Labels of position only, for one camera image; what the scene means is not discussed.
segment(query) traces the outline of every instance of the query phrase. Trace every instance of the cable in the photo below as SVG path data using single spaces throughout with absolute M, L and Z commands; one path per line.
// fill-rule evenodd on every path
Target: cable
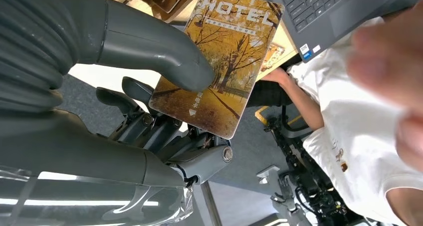
M 311 212 L 312 214 L 314 214 L 318 219 L 320 218 L 320 216 L 316 213 L 316 212 L 314 212 L 311 208 L 309 208 L 309 207 L 307 207 L 303 202 L 302 202 L 302 200 L 301 200 L 301 198 L 300 198 L 300 194 L 298 193 L 300 191 L 300 187 L 296 187 L 295 188 L 295 196 L 297 197 L 297 200 L 300 202 L 300 204 L 306 209 L 306 210 L 308 210 L 309 212 Z

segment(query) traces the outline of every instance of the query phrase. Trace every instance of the laptop keyboard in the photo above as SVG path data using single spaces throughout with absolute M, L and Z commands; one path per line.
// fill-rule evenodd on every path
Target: laptop keyboard
M 282 0 L 297 31 L 333 7 L 340 0 Z

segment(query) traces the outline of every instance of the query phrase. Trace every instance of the card arrow symbol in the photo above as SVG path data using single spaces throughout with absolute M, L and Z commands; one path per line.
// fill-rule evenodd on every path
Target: card arrow symbol
M 197 110 L 190 109 L 190 115 L 193 116 L 197 113 Z

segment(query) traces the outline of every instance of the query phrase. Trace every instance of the laptop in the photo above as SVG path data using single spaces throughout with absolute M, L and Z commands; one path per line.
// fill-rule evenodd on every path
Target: laptop
M 396 0 L 272 0 L 303 62 L 308 62 Z

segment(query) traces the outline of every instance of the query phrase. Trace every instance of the desk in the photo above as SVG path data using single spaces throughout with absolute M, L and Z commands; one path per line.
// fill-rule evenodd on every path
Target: desk
M 191 12 L 196 4 L 197 0 L 193 0 L 188 6 L 176 17 L 175 20 L 187 21 Z M 152 10 L 148 4 L 141 0 L 132 0 L 127 5 L 145 12 L 149 15 L 153 15 Z M 297 51 L 290 40 L 289 36 L 285 34 L 284 25 L 280 25 L 276 31 L 273 43 L 279 45 L 285 49 L 279 60 L 274 65 L 281 65 L 294 55 Z M 77 64 L 69 72 L 72 76 L 84 81 L 85 83 L 94 87 L 104 87 L 116 91 L 121 91 L 121 80 L 123 76 L 130 76 L 139 81 L 147 83 L 153 87 L 156 87 L 159 81 L 160 75 L 150 70 L 130 70 L 121 68 L 112 68 L 99 65 L 82 65 Z M 147 110 L 143 104 L 140 104 L 144 110 Z

